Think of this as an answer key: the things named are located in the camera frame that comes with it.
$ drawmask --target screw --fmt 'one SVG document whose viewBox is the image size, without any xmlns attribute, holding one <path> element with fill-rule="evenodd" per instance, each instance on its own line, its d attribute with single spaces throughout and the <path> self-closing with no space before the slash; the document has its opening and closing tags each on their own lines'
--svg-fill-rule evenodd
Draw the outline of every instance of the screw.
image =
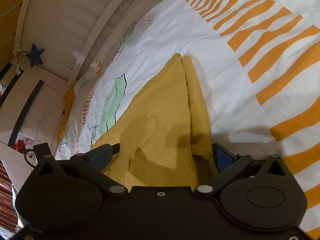
<svg viewBox="0 0 320 240">
<path fill-rule="evenodd" d="M 125 187 L 121 185 L 113 185 L 109 188 L 109 191 L 111 193 L 120 194 L 125 191 Z"/>
<path fill-rule="evenodd" d="M 201 192 L 201 193 L 211 193 L 213 191 L 213 187 L 209 186 L 209 185 L 201 185 L 199 187 L 197 187 L 197 191 Z"/>
</svg>

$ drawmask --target black cable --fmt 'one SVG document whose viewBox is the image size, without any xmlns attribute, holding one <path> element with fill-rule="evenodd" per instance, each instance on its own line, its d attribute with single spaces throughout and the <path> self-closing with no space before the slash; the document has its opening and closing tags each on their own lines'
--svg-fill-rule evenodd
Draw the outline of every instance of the black cable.
<svg viewBox="0 0 320 240">
<path fill-rule="evenodd" d="M 26 161 L 26 163 L 27 163 L 30 167 L 35 168 L 36 166 L 32 165 L 32 164 L 28 161 L 28 159 L 27 159 L 27 153 L 29 153 L 29 152 L 34 152 L 34 151 L 33 151 L 33 149 L 30 149 L 30 150 L 25 149 L 25 150 L 23 151 L 24 160 Z"/>
</svg>

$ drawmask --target yellow wall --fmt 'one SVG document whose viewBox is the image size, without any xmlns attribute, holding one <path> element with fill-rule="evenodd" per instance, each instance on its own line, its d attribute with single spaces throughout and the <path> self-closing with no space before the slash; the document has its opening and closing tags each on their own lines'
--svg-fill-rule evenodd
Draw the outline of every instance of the yellow wall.
<svg viewBox="0 0 320 240">
<path fill-rule="evenodd" d="M 16 32 L 17 21 L 19 17 L 20 7 L 13 11 L 2 14 L 9 11 L 11 8 L 22 3 L 23 0 L 0 0 L 0 70 L 13 58 L 14 39 L 13 36 Z"/>
</svg>

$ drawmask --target triangular cutout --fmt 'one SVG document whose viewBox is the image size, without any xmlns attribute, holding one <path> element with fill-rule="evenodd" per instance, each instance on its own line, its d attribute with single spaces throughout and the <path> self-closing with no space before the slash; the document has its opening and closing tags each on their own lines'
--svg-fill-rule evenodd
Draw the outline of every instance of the triangular cutout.
<svg viewBox="0 0 320 240">
<path fill-rule="evenodd" d="M 273 161 L 268 172 L 269 174 L 281 175 L 284 176 L 285 173 L 282 170 L 280 164 L 277 161 Z"/>
<path fill-rule="evenodd" d="M 38 172 L 38 176 L 53 174 L 53 169 L 49 162 L 45 162 Z"/>
</svg>

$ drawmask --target blue star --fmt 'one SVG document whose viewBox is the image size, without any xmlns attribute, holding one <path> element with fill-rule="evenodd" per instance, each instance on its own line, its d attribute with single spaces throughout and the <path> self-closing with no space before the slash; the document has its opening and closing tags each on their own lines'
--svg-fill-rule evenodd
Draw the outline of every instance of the blue star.
<svg viewBox="0 0 320 240">
<path fill-rule="evenodd" d="M 28 53 L 26 56 L 31 59 L 31 67 L 38 63 L 40 65 L 43 64 L 40 55 L 44 52 L 44 49 L 38 50 L 35 44 L 32 44 L 31 53 Z"/>
</svg>

